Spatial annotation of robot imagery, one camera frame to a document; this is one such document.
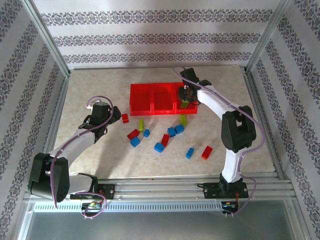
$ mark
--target metal bar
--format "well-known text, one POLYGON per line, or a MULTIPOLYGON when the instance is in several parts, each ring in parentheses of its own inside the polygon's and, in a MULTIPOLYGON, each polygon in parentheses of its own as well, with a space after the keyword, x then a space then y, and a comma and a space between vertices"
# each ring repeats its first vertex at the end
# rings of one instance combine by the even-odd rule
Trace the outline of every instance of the metal bar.
POLYGON ((272 162, 273 162, 273 166, 275 168, 276 174, 278 175, 280 180, 284 180, 285 176, 282 172, 282 169, 281 169, 280 163, 278 161, 273 142, 272 142, 271 137, 269 135, 269 129, 268 129, 268 126, 267 126, 267 123, 266 123, 266 120, 265 120, 265 117, 263 114, 262 107, 261 107, 259 100, 258 100, 258 93, 256 92, 256 90, 253 86, 254 80, 251 78, 250 74, 246 74, 244 76, 244 81, 245 81, 245 84, 247 85, 247 89, 248 89, 249 95, 251 97, 251 101, 252 101, 256 116, 258 118, 258 121, 261 124, 261 126, 263 127, 263 130, 265 133, 265 139, 267 142, 269 152, 271 154, 271 158, 272 158, 272 162))
POLYGON ((70 70, 59 51, 53 37, 51 36, 46 24, 44 23, 39 11, 37 10, 37 7, 34 4, 33 0, 21 0, 23 6, 29 13, 29 16, 31 20, 33 21, 34 25, 37 27, 44 43, 47 45, 48 49, 50 50, 50 53, 52 54, 54 60, 58 64, 60 70, 62 71, 64 77, 69 77, 70 70))
POLYGON ((288 199, 283 202, 285 205, 286 213, 288 215, 295 239, 305 239, 305 240, 311 239, 308 229, 306 229, 307 231, 303 230, 303 227, 302 227, 303 225, 307 227, 306 222, 304 219, 303 219, 304 224, 300 222, 301 219, 298 217, 298 214, 292 199, 288 199))
POLYGON ((16 218, 17 221, 14 225, 14 229, 13 229, 13 232, 11 235, 12 239, 18 239, 18 236, 22 230, 21 226, 22 226, 24 219, 26 217, 26 212, 28 212, 28 205, 29 205, 29 202, 22 202, 21 203, 20 210, 19 210, 19 213, 16 218))
MULTIPOLYGON (((242 172, 247 177, 253 177, 257 179, 266 180, 278 180, 278 175, 275 171, 272 172, 242 172)), ((168 181, 168 180, 179 180, 179 181, 211 181, 214 179, 219 180, 219 174, 199 174, 199 175, 178 175, 178 176, 149 176, 149 177, 130 177, 130 178, 101 178, 99 179, 100 184, 106 184, 110 181, 120 183, 122 181, 168 181)))
POLYGON ((69 80, 70 80, 69 77, 66 77, 64 80, 61 93, 57 102, 57 108, 55 109, 55 113, 53 115, 52 125, 50 126, 49 134, 45 141, 45 145, 43 149, 44 153, 48 153, 54 149, 57 134, 58 134, 59 123, 62 115, 62 110, 64 108, 64 104, 66 100, 69 80))
MULTIPOLYGON (((136 213, 136 212, 206 212, 221 211, 221 201, 190 201, 190 202, 109 202, 104 212, 107 213, 136 213)), ((34 207, 36 213, 78 213, 81 204, 67 202, 59 204, 55 209, 51 202, 37 202, 34 207)))
POLYGON ((255 49, 253 50, 253 53, 246 65, 246 70, 251 71, 258 58, 260 57, 262 51, 264 50, 265 46, 267 45, 270 37, 272 36, 274 30, 276 29, 277 25, 279 24, 282 16, 284 15, 285 11, 287 10, 287 7, 291 3, 291 0, 280 0, 278 5, 276 6, 268 24, 266 25, 262 36, 260 37, 255 49))
MULTIPOLYGON (((277 178, 273 178, 273 179, 259 179, 257 178, 256 179, 257 183, 259 184, 278 184, 279 183, 279 180, 277 178)), ((194 185, 195 182, 197 183, 207 183, 207 182, 210 182, 210 183, 218 183, 219 182, 219 179, 217 178, 213 178, 213 179, 203 179, 201 181, 200 180, 196 180, 196 181, 189 181, 189 180, 179 180, 179 185, 182 186, 182 185, 194 185)), ((291 180, 282 180, 281 181, 282 183, 288 183, 288 184, 291 184, 291 180)), ((161 186, 167 186, 167 185, 176 185, 177 184, 177 180, 176 181, 171 181, 171 180, 157 180, 157 181, 154 181, 154 180, 135 180, 135 181, 113 181, 113 180, 110 180, 110 181, 99 181, 100 184, 102 183, 108 183, 108 184, 116 184, 117 186, 127 186, 127 185, 149 185, 149 184, 153 184, 153 185, 161 185, 161 186)), ((245 183, 247 185, 249 184, 253 184, 253 181, 251 181, 250 179, 246 179, 245 180, 245 183)))
POLYGON ((27 208, 24 212, 24 217, 23 217, 23 221, 20 227, 20 232, 18 233, 17 240, 24 240, 27 238, 27 234, 28 234, 28 230, 29 230, 29 226, 31 223, 31 219, 33 216, 33 212, 34 212, 34 202, 29 202, 27 204, 27 208))
MULTIPOLYGON (((167 180, 143 180, 143 178, 134 179, 131 178, 121 179, 119 181, 104 180, 103 183, 115 182, 114 201, 122 202, 190 202, 190 201, 208 201, 211 199, 204 199, 203 190, 197 187, 197 183, 211 182, 211 178, 199 178, 194 181, 187 179, 167 179, 167 180)), ((248 192, 251 193, 254 184, 252 182, 247 183, 248 192)), ((269 182, 266 179, 260 180, 257 178, 257 188, 254 193, 253 200, 286 200, 288 198, 296 198, 294 188, 290 180, 275 180, 270 177, 269 182)), ((47 202, 47 200, 25 195, 24 201, 31 202, 47 202)), ((219 199, 219 201, 232 201, 231 199, 219 199)))
MULTIPOLYGON (((254 184, 247 184, 247 188, 253 189, 254 184)), ((257 190, 288 190, 293 189, 291 184, 257 184, 257 190)), ((154 185, 152 188, 150 185, 116 185, 115 192, 123 193, 123 192, 202 192, 203 190, 198 187, 196 184, 194 185, 154 185)))

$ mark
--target wire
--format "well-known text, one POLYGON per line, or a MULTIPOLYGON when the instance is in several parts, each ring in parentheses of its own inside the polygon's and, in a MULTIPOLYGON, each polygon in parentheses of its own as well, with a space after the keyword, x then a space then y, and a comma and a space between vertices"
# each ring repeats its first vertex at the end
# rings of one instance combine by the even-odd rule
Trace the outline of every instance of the wire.
POLYGON ((253 197, 253 195, 254 195, 254 193, 255 193, 255 191, 256 191, 256 187, 257 187, 257 181, 256 181, 253 177, 244 176, 244 175, 242 175, 242 174, 240 173, 240 165, 241 165, 241 163, 242 163, 242 160, 243 160, 244 155, 246 155, 246 154, 248 154, 248 153, 252 153, 252 152, 254 152, 254 151, 257 151, 257 150, 259 150, 259 149, 264 145, 264 143, 265 143, 265 132, 264 132, 262 126, 261 126, 252 116, 250 116, 248 113, 246 113, 245 111, 239 109, 237 106, 234 106, 231 102, 229 102, 228 100, 226 100, 222 95, 220 95, 220 94, 219 94, 218 92, 216 92, 215 90, 212 90, 212 89, 210 89, 210 88, 207 88, 207 87, 205 87, 205 86, 202 86, 202 85, 200 85, 200 84, 198 84, 198 83, 196 83, 196 82, 190 81, 189 79, 181 76, 181 75, 176 71, 176 68, 183 68, 183 69, 185 69, 185 68, 182 67, 182 66, 175 66, 175 67, 173 68, 174 73, 175 73, 179 78, 185 80, 186 82, 188 82, 188 83, 190 83, 190 84, 193 84, 193 85, 195 85, 195 86, 200 87, 202 90, 206 90, 206 91, 212 93, 212 94, 215 95, 221 102, 223 102, 224 104, 226 104, 226 105, 229 106, 230 108, 238 111, 239 113, 245 115, 248 119, 250 119, 250 120, 259 128, 259 130, 260 130, 260 132, 261 132, 261 142, 260 142, 260 144, 259 144, 258 146, 256 146, 256 147, 254 147, 253 149, 248 149, 248 150, 242 152, 242 153, 240 154, 240 156, 239 156, 239 161, 238 161, 238 165, 237 165, 236 171, 239 173, 239 175, 240 175, 242 178, 252 180, 252 181, 254 182, 254 186, 253 186, 253 189, 252 189, 252 192, 251 192, 250 196, 247 198, 247 200, 246 200, 245 203, 242 205, 242 207, 234 214, 234 215, 236 215, 236 214, 238 214, 239 212, 241 212, 241 211, 245 208, 245 206, 248 204, 249 200, 253 197))
POLYGON ((109 118, 101 123, 100 125, 98 126, 95 126, 93 128, 90 128, 86 131, 83 131, 81 132, 79 135, 75 135, 74 137, 70 138, 65 144, 62 145, 62 147, 59 149, 59 151, 55 154, 55 156, 53 157, 52 159, 52 163, 51 163, 51 166, 50 166, 50 185, 51 185, 51 194, 52 194, 52 200, 53 200, 53 204, 54 204, 54 207, 57 208, 57 194, 56 194, 56 191, 55 191, 55 174, 54 174, 54 171, 55 171, 55 163, 57 161, 57 158, 58 156, 63 152, 63 150, 70 144, 72 143, 74 140, 76 140, 77 138, 79 138, 80 136, 88 133, 88 132, 91 132, 92 130, 95 130, 95 129, 99 129, 101 128, 102 126, 106 125, 110 119, 112 118, 113 114, 114 114, 114 105, 113 103, 111 102, 111 100, 109 98, 107 98, 106 96, 101 96, 101 95, 97 95, 97 96, 93 96, 91 97, 85 104, 86 107, 89 106, 90 102, 95 99, 95 98, 102 98, 102 99, 106 99, 109 103, 110 103, 110 106, 111 106, 111 114, 109 116, 109 118))
POLYGON ((81 212, 81 214, 84 216, 85 219, 93 219, 93 218, 99 216, 107 207, 107 199, 106 199, 106 197, 104 195, 102 195, 100 193, 88 192, 88 191, 79 191, 79 192, 76 192, 75 194, 93 195, 93 196, 99 196, 99 197, 102 198, 100 211, 98 211, 95 215, 87 216, 87 212, 88 212, 89 208, 86 208, 83 212, 81 212))
POLYGON ((194 105, 194 106, 199 106, 201 104, 201 102, 198 102, 198 104, 194 104, 193 102, 189 102, 191 105, 194 105))

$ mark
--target red lego brick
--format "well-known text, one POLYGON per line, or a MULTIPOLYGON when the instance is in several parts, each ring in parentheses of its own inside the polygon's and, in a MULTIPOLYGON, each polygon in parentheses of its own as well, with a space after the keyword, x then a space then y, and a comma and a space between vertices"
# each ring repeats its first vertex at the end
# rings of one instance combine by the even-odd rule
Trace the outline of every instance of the red lego brick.
POLYGON ((127 124, 129 122, 128 114, 122 114, 122 122, 127 124))
POLYGON ((164 134, 164 135, 163 135, 161 144, 162 144, 165 148, 168 146, 169 138, 170 138, 169 134, 164 134))
POLYGON ((210 146, 206 146, 204 152, 202 153, 201 157, 205 160, 209 158, 209 155, 211 154, 213 148, 210 146))
POLYGON ((133 138, 138 137, 139 134, 140 134, 140 132, 139 132, 137 129, 135 129, 135 130, 133 130, 127 137, 128 137, 128 138, 130 139, 130 141, 131 141, 133 138))

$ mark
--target blue lego brick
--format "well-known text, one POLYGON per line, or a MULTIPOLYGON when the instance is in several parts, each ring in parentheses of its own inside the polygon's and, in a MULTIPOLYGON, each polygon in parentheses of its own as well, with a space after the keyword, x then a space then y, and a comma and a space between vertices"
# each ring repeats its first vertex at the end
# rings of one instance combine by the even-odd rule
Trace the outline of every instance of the blue lego brick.
POLYGON ((149 135, 150 135, 150 131, 148 129, 144 130, 143 136, 147 138, 149 137, 149 135))
POLYGON ((194 153, 194 151, 195 151, 195 149, 194 149, 193 147, 190 147, 189 150, 188 150, 188 152, 186 153, 185 157, 186 157, 187 159, 190 159, 191 156, 192 156, 192 154, 194 153))
POLYGON ((132 146, 136 147, 136 146, 139 145, 140 139, 135 136, 134 138, 132 138, 132 140, 130 141, 130 143, 131 143, 132 146))
POLYGON ((185 128, 184 128, 184 126, 182 126, 182 124, 180 124, 180 125, 176 126, 174 128, 174 130, 175 130, 176 134, 180 134, 185 130, 185 128))
POLYGON ((154 146, 154 150, 156 150, 159 153, 162 153, 165 150, 165 146, 163 146, 161 143, 157 142, 154 146))
POLYGON ((173 127, 169 127, 168 134, 170 135, 170 138, 174 137, 176 135, 175 129, 173 127))

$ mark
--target striped wallpaper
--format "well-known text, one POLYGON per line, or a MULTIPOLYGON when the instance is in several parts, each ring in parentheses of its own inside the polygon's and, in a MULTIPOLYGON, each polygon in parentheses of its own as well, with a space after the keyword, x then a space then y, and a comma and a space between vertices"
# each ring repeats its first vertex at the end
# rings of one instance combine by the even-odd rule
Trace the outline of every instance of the striped wallpaper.
POLYGON ((282 170, 312 239, 320 239, 320 9, 294 0, 252 76, 282 170))
POLYGON ((69 68, 246 65, 278 0, 34 0, 69 68))
POLYGON ((31 161, 43 150, 64 76, 19 0, 0 2, 0 240, 10 239, 31 161))

